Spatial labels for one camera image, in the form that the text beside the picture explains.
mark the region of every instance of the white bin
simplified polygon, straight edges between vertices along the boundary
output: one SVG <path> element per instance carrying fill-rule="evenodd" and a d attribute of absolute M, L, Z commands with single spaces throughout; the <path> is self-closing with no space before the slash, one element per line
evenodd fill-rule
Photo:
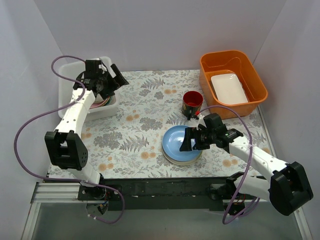
<path fill-rule="evenodd" d="M 103 63 L 107 66 L 108 70 L 112 71 L 111 69 L 111 59 L 107 56 L 102 56 L 100 57 Z M 68 63 L 59 68 L 59 74 L 71 78 L 71 79 L 76 79 L 76 77 L 82 73 L 85 68 L 85 64 L 82 61 L 77 61 L 73 63 Z M 62 79 L 59 77 L 59 93 L 58 93 L 58 106 L 59 108 L 67 105 L 71 101 L 72 97 L 72 91 L 73 91 L 73 86 L 74 82 Z M 115 95 L 112 97 L 111 102 L 106 105 L 106 106 L 101 106 L 97 108 L 93 108 L 89 110 L 89 113 L 87 114 L 85 118 L 85 122 L 95 120 L 95 119 L 101 119 L 101 118 L 106 118 L 110 117 L 113 115 L 117 114 L 118 111 L 118 105 L 119 105 L 119 94 L 117 91 L 114 92 Z M 58 112 L 59 117 L 63 118 L 65 115 L 67 109 L 60 110 Z"/>

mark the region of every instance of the blue plate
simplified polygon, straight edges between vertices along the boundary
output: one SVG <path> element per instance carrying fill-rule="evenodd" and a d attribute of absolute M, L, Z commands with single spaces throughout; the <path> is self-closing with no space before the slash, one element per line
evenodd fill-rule
<path fill-rule="evenodd" d="M 185 138 L 185 129 L 188 126 L 178 125 L 170 128 L 165 132 L 162 139 L 162 147 L 164 152 L 173 160 L 178 162 L 188 162 L 197 159 L 202 151 L 180 151 L 180 147 Z M 191 140 L 192 147 L 195 145 L 195 140 Z"/>

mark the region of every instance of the white wall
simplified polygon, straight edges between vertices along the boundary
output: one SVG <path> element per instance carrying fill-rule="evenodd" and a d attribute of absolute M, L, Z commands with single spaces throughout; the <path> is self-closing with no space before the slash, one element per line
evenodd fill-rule
<path fill-rule="evenodd" d="M 254 66 L 269 97 L 263 113 L 278 157 L 301 163 L 314 199 L 304 213 L 320 239 L 320 0 L 288 0 Z"/>
<path fill-rule="evenodd" d="M 285 0 L 34 0 L 64 54 L 121 70 L 198 69 L 208 52 L 253 61 Z"/>
<path fill-rule="evenodd" d="M 0 0 L 0 239 L 21 238 L 38 179 L 29 176 L 14 156 L 18 128 L 34 115 L 58 105 L 57 79 L 51 61 L 61 52 L 33 0 Z M 27 167 L 44 175 L 49 157 L 46 131 L 58 115 L 27 127 L 18 150 Z"/>

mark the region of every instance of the table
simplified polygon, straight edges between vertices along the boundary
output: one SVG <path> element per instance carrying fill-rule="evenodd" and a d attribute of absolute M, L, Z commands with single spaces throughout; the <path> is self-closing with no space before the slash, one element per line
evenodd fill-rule
<path fill-rule="evenodd" d="M 81 138 L 89 152 L 87 164 L 105 178 L 226 177 L 244 171 L 246 163 L 211 146 L 192 165 L 177 166 L 162 154 L 162 136 L 175 125 L 194 124 L 181 113 L 187 91 L 203 94 L 199 70 L 127 71 L 130 85 L 120 88 L 120 105 L 115 116 L 86 122 Z M 258 109 L 243 118 L 253 144 L 270 153 L 270 143 Z M 247 135 L 239 119 L 223 121 Z M 249 175 L 260 175 L 250 168 Z M 51 178 L 74 178 L 57 166 L 50 166 Z"/>

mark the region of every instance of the robotic arm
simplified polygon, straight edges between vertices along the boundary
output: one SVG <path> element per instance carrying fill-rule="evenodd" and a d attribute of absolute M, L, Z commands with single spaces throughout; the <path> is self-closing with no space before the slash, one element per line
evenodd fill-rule
<path fill-rule="evenodd" d="M 85 71 L 76 78 L 85 86 L 83 98 L 69 107 L 55 130 L 48 131 L 44 137 L 53 165 L 94 184 L 98 184 L 102 176 L 87 164 L 88 150 L 81 140 L 83 124 L 98 94 L 106 99 L 121 86 L 129 84 L 115 64 L 110 67 L 111 73 L 99 58 L 85 61 Z M 82 92 L 81 85 L 75 83 L 70 102 L 74 102 Z"/>
<path fill-rule="evenodd" d="M 203 124 L 185 129 L 181 152 L 209 149 L 216 144 L 230 154 L 248 161 L 250 145 L 248 139 L 236 129 L 229 129 L 216 113 L 203 118 Z M 313 198 L 304 167 L 297 163 L 287 163 L 277 159 L 257 146 L 253 146 L 251 166 L 265 179 L 252 176 L 245 178 L 239 192 L 270 201 L 283 215 L 290 215 Z M 232 195 L 239 186 L 243 172 L 229 177 L 224 186 L 215 191 L 218 196 Z"/>

